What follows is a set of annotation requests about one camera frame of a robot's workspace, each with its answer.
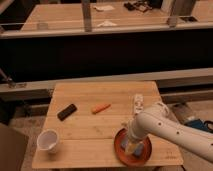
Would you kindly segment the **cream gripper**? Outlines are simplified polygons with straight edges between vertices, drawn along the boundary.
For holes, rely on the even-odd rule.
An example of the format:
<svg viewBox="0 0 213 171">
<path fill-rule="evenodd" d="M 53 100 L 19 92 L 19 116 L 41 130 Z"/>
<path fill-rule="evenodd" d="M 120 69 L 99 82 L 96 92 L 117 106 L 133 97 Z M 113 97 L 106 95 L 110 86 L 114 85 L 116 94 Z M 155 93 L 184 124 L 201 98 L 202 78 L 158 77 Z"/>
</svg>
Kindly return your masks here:
<svg viewBox="0 0 213 171">
<path fill-rule="evenodd" d="M 146 132 L 135 122 L 128 122 L 125 130 L 126 138 L 131 143 L 141 143 L 146 138 Z"/>
</svg>

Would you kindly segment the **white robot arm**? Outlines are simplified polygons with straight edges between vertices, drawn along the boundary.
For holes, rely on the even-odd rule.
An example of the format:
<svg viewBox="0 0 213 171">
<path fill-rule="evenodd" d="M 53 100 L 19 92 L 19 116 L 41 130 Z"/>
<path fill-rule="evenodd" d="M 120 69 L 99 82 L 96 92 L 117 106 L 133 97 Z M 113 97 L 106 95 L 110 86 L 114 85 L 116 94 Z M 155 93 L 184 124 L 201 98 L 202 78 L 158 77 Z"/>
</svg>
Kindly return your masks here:
<svg viewBox="0 0 213 171">
<path fill-rule="evenodd" d="M 169 108 L 163 102 L 144 108 L 128 122 L 128 139 L 139 143 L 152 134 L 213 163 L 213 134 L 174 122 L 168 114 Z"/>
</svg>

